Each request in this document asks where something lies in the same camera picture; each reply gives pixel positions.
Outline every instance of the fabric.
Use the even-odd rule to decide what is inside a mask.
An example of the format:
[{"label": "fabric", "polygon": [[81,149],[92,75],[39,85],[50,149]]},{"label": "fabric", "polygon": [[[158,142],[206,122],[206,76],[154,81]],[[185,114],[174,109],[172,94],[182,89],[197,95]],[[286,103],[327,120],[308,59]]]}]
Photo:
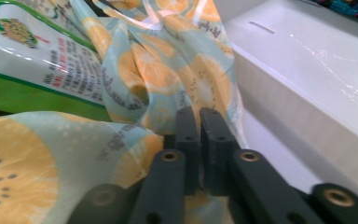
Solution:
[{"label": "fabric", "polygon": [[[175,113],[218,110],[242,147],[243,106],[234,55],[212,0],[51,0],[103,59],[104,106],[113,122],[58,112],[0,117],[0,223],[66,223],[102,183],[127,188],[147,175]],[[232,223],[227,200],[186,197],[186,223]]]},{"label": "fabric", "polygon": [[319,5],[358,18],[358,0],[312,0]]}]

